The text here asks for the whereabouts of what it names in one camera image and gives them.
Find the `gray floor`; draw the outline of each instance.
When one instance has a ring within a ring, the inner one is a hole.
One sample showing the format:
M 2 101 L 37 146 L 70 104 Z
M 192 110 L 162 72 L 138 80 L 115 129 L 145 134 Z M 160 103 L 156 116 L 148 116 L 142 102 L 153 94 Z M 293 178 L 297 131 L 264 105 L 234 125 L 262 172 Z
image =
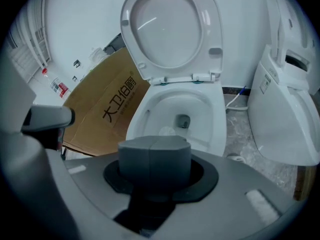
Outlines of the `gray floor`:
M 224 95 L 225 104 L 235 95 Z M 245 107 L 248 96 L 239 96 L 232 107 Z M 293 197 L 297 180 L 297 166 L 283 164 L 264 158 L 258 151 L 251 132 L 246 111 L 227 110 L 227 138 L 224 156 L 235 153 L 242 156 L 246 164 L 256 169 Z

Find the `brown cardboard box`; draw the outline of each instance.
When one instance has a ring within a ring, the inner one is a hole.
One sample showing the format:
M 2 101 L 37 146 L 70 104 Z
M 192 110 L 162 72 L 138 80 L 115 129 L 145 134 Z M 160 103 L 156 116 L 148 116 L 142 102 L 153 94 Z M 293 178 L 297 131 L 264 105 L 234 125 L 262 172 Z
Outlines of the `brown cardboard box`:
M 75 111 L 75 122 L 65 130 L 63 145 L 93 156 L 116 152 L 149 86 L 127 48 L 106 58 L 64 103 Z

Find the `toilet lid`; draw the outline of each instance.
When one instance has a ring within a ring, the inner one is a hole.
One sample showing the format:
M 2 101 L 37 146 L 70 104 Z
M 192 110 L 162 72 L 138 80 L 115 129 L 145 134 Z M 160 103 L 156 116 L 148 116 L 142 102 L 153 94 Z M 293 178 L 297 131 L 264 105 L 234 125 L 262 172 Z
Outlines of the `toilet lid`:
M 223 69 L 223 33 L 215 0 L 125 0 L 123 40 L 151 84 L 214 81 Z

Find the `bottle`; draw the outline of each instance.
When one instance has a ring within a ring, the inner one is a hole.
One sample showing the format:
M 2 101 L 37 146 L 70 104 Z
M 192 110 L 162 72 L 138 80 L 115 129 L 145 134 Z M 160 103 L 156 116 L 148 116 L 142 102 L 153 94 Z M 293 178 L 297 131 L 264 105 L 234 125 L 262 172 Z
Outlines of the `bottle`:
M 50 88 L 58 94 L 60 98 L 66 100 L 69 97 L 71 91 L 54 73 L 49 72 L 48 69 L 44 68 L 42 74 L 46 78 L 46 82 L 49 84 Z

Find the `smart toilet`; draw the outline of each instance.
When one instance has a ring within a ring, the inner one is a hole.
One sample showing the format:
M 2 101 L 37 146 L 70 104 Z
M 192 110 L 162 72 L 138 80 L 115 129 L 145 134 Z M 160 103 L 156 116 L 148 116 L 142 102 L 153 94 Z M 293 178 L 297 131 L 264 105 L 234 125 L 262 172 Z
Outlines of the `smart toilet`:
M 223 30 L 215 0 L 125 0 L 120 23 L 127 49 L 150 83 L 126 139 L 179 135 L 192 149 L 222 156 Z

